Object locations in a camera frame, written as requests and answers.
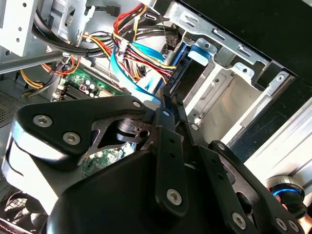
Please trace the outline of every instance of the silver screw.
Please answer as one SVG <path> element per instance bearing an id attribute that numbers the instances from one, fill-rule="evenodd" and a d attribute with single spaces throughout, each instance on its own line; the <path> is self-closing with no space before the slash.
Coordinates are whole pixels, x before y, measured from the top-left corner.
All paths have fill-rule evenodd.
<path id="1" fill-rule="evenodd" d="M 76 133 L 67 132 L 63 135 L 63 140 L 70 145 L 77 145 L 80 142 L 80 137 Z"/>
<path id="2" fill-rule="evenodd" d="M 218 147 L 219 147 L 221 150 L 225 150 L 224 145 L 222 145 L 221 143 L 218 143 Z"/>
<path id="3" fill-rule="evenodd" d="M 276 222 L 284 231 L 287 231 L 286 224 L 280 218 L 276 218 Z"/>
<path id="4" fill-rule="evenodd" d="M 42 128 L 47 128 L 52 125 L 53 121 L 50 117 L 44 115 L 38 115 L 33 118 L 33 122 Z"/>
<path id="5" fill-rule="evenodd" d="M 198 131 L 198 127 L 195 124 L 192 124 L 191 127 L 195 130 Z"/>
<path id="6" fill-rule="evenodd" d="M 166 116 L 170 116 L 170 114 L 169 114 L 167 111 L 163 111 L 163 113 L 164 113 Z"/>
<path id="7" fill-rule="evenodd" d="M 171 203 L 174 204 L 175 206 L 179 206 L 182 203 L 182 197 L 180 193 L 175 189 L 167 190 L 167 199 L 171 201 Z"/>
<path id="8" fill-rule="evenodd" d="M 243 217 L 238 214 L 238 213 L 233 213 L 232 214 L 232 219 L 234 221 L 234 223 L 241 229 L 241 230 L 245 230 L 246 229 L 246 222 L 243 219 Z"/>
<path id="9" fill-rule="evenodd" d="M 292 229 L 294 229 L 297 233 L 300 231 L 298 226 L 291 219 L 289 219 L 288 222 Z"/>
<path id="10" fill-rule="evenodd" d="M 141 104 L 138 103 L 137 101 L 134 101 L 134 102 L 133 102 L 133 105 L 136 106 L 137 108 L 140 108 L 140 107 L 141 107 Z"/>
<path id="11" fill-rule="evenodd" d="M 285 76 L 279 75 L 276 79 L 277 79 L 277 81 L 281 82 L 283 79 L 285 79 Z"/>

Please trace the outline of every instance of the capacitor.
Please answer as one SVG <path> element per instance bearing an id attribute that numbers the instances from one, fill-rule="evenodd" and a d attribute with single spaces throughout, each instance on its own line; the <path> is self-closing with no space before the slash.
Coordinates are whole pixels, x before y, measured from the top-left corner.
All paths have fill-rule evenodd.
<path id="1" fill-rule="evenodd" d="M 95 88 L 96 88 L 96 85 L 95 85 L 95 84 L 90 84 L 89 88 L 90 88 L 90 89 L 95 89 Z"/>

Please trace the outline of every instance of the black panel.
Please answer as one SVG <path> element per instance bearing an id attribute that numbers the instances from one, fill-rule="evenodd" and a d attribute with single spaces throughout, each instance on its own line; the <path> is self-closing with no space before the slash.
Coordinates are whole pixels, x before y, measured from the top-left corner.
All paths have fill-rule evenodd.
<path id="1" fill-rule="evenodd" d="M 312 8 L 303 1 L 183 2 L 311 83 Z"/>
<path id="2" fill-rule="evenodd" d="M 312 86 L 300 78 L 295 79 L 288 89 L 249 125 L 231 150 L 245 162 L 311 97 Z"/>

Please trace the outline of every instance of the cooling fan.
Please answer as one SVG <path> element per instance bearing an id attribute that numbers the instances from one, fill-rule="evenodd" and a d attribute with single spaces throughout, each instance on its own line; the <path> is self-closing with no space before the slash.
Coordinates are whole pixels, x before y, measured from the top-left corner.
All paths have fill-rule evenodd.
<path id="1" fill-rule="evenodd" d="M 27 233 L 38 234 L 48 215 L 37 199 L 19 191 L 1 201 L 0 217 Z"/>

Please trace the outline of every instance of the black cable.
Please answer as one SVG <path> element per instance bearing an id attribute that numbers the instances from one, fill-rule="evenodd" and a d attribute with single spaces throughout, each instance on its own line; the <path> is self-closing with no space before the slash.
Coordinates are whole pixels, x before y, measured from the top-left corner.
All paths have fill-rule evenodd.
<path id="1" fill-rule="evenodd" d="M 99 49 L 85 49 L 85 48 L 75 47 L 59 39 L 52 32 L 52 30 L 46 25 L 46 23 L 43 21 L 38 11 L 36 11 L 35 13 L 35 20 L 34 20 L 34 26 L 33 26 L 32 32 L 34 36 L 36 36 L 40 40 L 66 53 L 77 55 L 77 56 L 84 56 L 84 57 L 103 56 L 103 52 Z"/>
<path id="2" fill-rule="evenodd" d="M 52 32 L 52 30 L 48 27 L 48 25 L 46 25 L 43 18 L 39 14 L 38 9 L 36 10 L 35 13 L 34 24 L 41 31 L 41 33 L 44 34 L 48 39 L 54 40 L 59 43 L 63 43 L 63 41 Z"/>
<path id="3" fill-rule="evenodd" d="M 99 49 L 86 49 L 86 48 L 80 48 L 80 47 L 75 47 L 69 44 L 64 43 L 60 43 L 60 42 L 56 42 L 53 41 L 51 39 L 48 39 L 47 37 L 45 37 L 45 35 L 43 35 L 40 30 L 36 27 L 36 25 L 33 26 L 33 30 L 32 33 L 35 37 L 37 37 L 38 39 L 46 42 L 47 44 L 51 45 L 52 47 L 56 47 L 57 49 L 72 54 L 72 55 L 77 55 L 77 56 L 83 56 L 83 57 L 98 57 L 98 56 L 102 56 L 103 52 Z"/>
<path id="4" fill-rule="evenodd" d="M 86 11 L 89 11 L 91 9 L 91 6 L 86 6 Z M 96 6 L 95 7 L 95 11 L 106 11 L 106 7 L 105 6 Z M 70 16 L 73 16 L 75 13 L 75 10 L 73 10 L 71 13 L 69 13 Z"/>
<path id="5" fill-rule="evenodd" d="M 169 32 L 166 32 L 166 35 L 167 36 L 177 36 L 177 33 L 175 31 L 169 31 Z M 137 40 L 141 40 L 141 39 L 144 39 L 144 38 L 151 38 L 151 37 L 163 37 L 165 36 L 165 32 L 164 31 L 155 31 L 155 32 L 142 32 L 140 34 L 137 34 L 136 36 L 136 39 Z"/>

